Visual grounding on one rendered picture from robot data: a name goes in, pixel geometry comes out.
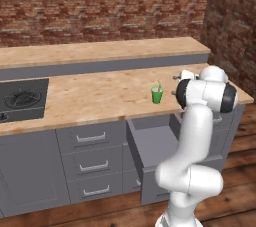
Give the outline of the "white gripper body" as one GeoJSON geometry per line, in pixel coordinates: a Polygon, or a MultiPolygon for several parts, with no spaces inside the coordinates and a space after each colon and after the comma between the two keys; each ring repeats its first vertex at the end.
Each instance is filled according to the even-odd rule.
{"type": "Polygon", "coordinates": [[[198,74],[194,74],[191,71],[188,70],[182,70],[180,72],[180,79],[191,79],[191,80],[198,80],[199,79],[199,75],[198,74]]]}

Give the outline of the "green smoothie cup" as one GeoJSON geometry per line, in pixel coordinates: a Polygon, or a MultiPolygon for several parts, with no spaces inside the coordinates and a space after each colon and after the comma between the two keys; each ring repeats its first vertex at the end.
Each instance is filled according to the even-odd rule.
{"type": "Polygon", "coordinates": [[[157,81],[157,84],[151,87],[152,102],[154,104],[159,104],[161,102],[163,93],[164,88],[160,81],[157,81]]]}

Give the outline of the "open grey drawer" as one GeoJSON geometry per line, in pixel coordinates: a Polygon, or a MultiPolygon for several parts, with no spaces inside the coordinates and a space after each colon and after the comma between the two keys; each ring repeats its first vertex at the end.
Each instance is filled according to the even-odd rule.
{"type": "MultiPolygon", "coordinates": [[[[214,113],[210,151],[200,165],[222,171],[225,162],[222,150],[232,118],[232,113],[214,113]]],[[[127,141],[141,181],[142,205],[169,198],[169,193],[156,184],[155,169],[158,164],[175,154],[182,120],[183,113],[174,113],[126,121],[127,141]]]]}

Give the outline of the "narrow grey drawer front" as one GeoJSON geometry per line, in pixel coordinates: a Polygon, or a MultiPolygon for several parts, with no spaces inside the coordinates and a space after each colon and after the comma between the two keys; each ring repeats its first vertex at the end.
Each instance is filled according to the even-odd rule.
{"type": "Polygon", "coordinates": [[[133,157],[127,143],[123,144],[123,170],[131,171],[135,169],[133,157]]]}
{"type": "Polygon", "coordinates": [[[123,193],[133,193],[141,189],[141,182],[136,170],[123,173],[123,193]]]}

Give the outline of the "grey cupboard run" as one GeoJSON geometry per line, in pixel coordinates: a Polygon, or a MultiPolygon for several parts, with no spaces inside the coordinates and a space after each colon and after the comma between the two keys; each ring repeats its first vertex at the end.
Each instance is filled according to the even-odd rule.
{"type": "Polygon", "coordinates": [[[213,138],[210,148],[210,156],[214,158],[226,158],[236,134],[240,119],[244,112],[244,105],[238,105],[232,113],[215,114],[213,138]]]}

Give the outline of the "black hob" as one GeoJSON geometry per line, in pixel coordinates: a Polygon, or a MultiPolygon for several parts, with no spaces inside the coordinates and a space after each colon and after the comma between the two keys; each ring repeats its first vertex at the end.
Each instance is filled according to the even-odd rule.
{"type": "Polygon", "coordinates": [[[44,117],[48,79],[0,83],[0,123],[44,117]]]}

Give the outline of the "grey cupboard door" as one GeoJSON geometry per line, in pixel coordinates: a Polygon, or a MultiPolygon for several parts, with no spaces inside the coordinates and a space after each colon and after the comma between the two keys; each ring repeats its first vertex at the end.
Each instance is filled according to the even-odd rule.
{"type": "Polygon", "coordinates": [[[0,137],[0,211],[4,217],[69,203],[54,130],[0,137]]]}

